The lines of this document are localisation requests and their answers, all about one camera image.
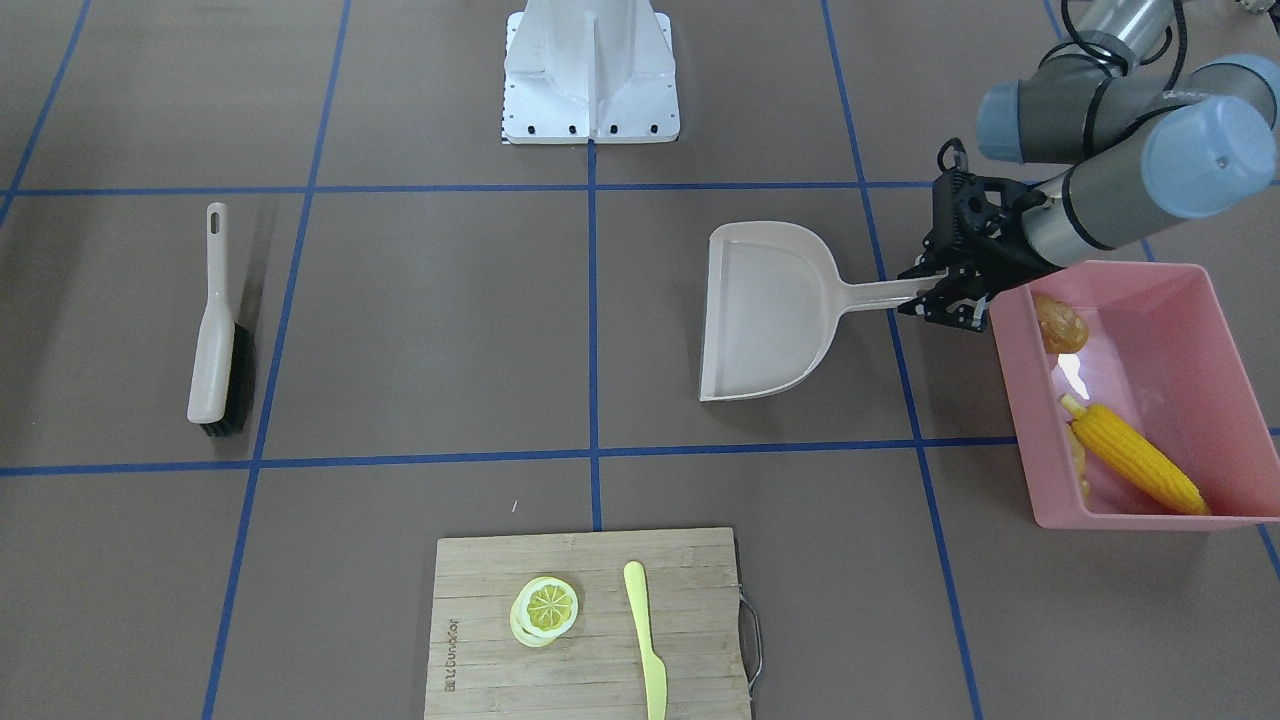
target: corn cob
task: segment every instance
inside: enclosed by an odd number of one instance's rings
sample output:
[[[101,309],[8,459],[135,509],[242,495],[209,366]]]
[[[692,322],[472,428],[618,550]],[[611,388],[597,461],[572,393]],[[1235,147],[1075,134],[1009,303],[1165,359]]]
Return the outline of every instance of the corn cob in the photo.
[[[1070,395],[1060,402],[1075,418],[1071,432],[1084,447],[1142,492],[1184,515],[1212,514],[1190,478],[1108,407],[1085,409]]]

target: wooden cutting board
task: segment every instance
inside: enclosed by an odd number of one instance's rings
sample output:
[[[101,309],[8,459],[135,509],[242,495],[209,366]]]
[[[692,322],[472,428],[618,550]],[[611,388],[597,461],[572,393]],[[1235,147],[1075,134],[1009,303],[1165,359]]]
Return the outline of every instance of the wooden cutting board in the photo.
[[[649,580],[667,719],[750,720],[731,528],[444,538],[435,551],[426,720],[644,720],[644,675],[622,566]],[[511,634],[525,583],[573,585],[573,626],[544,648]]]

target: dustpan handle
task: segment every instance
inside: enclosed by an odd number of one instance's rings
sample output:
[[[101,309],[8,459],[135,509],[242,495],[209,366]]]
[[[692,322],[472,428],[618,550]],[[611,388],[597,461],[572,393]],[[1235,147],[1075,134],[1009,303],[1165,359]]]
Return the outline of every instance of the dustpan handle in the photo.
[[[938,277],[882,281],[874,283],[845,284],[841,291],[841,313],[858,310],[888,310],[914,300],[919,292],[937,284]]]

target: pink plastic bin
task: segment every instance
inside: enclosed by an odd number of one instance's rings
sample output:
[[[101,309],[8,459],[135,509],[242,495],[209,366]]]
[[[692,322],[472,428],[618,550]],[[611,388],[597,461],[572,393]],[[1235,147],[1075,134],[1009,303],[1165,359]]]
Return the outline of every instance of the pink plastic bin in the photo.
[[[1080,352],[1044,352],[1033,291],[1089,324]],[[1042,527],[1221,530],[1280,521],[1280,459],[1203,268],[1088,261],[1001,293],[991,318]],[[1069,415],[1057,404],[1068,392],[1129,421],[1196,482],[1215,514],[1172,514],[1092,454],[1085,502]]]

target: hand brush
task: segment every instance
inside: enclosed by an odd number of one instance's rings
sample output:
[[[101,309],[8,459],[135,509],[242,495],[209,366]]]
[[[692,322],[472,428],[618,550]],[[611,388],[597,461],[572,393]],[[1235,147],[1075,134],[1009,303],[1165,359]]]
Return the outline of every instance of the hand brush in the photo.
[[[236,324],[227,300],[227,205],[205,210],[209,297],[200,320],[187,419],[211,437],[244,428],[253,404],[253,334]]]

